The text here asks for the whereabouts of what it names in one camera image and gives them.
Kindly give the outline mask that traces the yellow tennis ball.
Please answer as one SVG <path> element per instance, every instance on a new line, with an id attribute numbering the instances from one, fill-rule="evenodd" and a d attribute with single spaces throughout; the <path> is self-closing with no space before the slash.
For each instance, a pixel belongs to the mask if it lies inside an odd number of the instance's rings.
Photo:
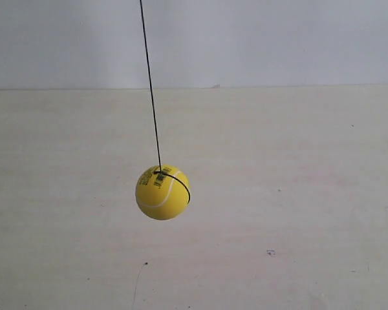
<path id="1" fill-rule="evenodd" d="M 170 220 L 183 213 L 191 200 L 188 177 L 172 165 L 153 166 L 139 177 L 136 204 L 154 220 Z"/>

